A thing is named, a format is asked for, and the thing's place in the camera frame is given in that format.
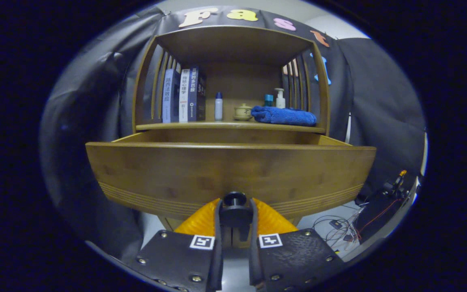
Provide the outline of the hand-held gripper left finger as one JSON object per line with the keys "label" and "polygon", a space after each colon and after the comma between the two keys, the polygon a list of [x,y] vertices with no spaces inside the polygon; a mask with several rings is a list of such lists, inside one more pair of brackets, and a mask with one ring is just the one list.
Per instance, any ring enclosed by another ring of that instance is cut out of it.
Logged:
{"label": "hand-held gripper left finger", "polygon": [[221,290],[221,203],[206,203],[174,231],[157,231],[137,254],[136,270],[169,292]]}

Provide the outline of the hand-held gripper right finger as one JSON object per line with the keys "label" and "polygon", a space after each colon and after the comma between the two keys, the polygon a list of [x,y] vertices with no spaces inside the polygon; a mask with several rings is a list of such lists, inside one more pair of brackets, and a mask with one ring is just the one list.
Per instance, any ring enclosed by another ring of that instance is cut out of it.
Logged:
{"label": "hand-held gripper right finger", "polygon": [[261,202],[252,198],[249,248],[250,284],[258,292],[311,292],[339,275],[345,262],[312,228],[278,232],[278,213],[266,220]]}

